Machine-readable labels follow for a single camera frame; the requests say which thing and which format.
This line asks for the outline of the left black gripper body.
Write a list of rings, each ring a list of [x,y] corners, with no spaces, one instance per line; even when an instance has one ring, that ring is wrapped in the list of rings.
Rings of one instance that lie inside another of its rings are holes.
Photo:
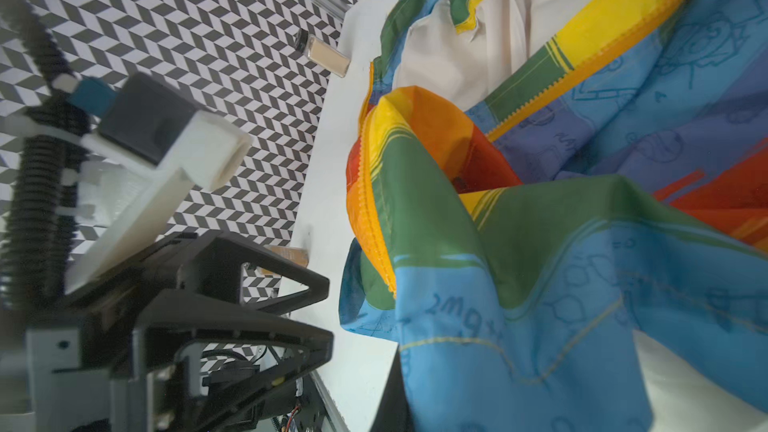
[[[164,239],[32,314],[1,315],[4,431],[182,431],[195,406],[184,350],[189,239]]]

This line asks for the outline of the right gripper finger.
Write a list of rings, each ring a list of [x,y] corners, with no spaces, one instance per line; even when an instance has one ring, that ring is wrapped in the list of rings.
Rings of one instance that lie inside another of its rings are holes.
[[[371,432],[414,432],[406,397],[400,353],[396,352]]]

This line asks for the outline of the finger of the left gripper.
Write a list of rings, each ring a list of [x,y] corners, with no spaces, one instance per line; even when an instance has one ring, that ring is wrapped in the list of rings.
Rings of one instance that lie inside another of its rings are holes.
[[[173,233],[161,240],[161,277],[172,288],[242,305],[245,265],[290,279],[302,288],[258,302],[254,310],[284,315],[328,297],[330,281],[255,242],[223,231]]]
[[[138,315],[131,431],[227,431],[261,404],[330,361],[331,332],[181,290],[164,290]],[[201,394],[195,347],[209,343],[280,348],[287,358]]]

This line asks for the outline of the rainbow coloured jacket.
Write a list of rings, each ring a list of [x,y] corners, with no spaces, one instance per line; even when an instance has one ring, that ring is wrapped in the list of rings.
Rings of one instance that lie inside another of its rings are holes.
[[[415,431],[767,427],[767,0],[398,0],[344,329]]]

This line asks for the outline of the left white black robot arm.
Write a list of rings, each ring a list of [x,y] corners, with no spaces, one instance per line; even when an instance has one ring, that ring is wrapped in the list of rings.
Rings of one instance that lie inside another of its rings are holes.
[[[34,431],[318,431],[328,331],[289,314],[329,282],[235,233],[166,234],[251,137],[152,76],[77,77],[28,0],[1,0],[48,97],[22,142],[1,246],[1,422]]]

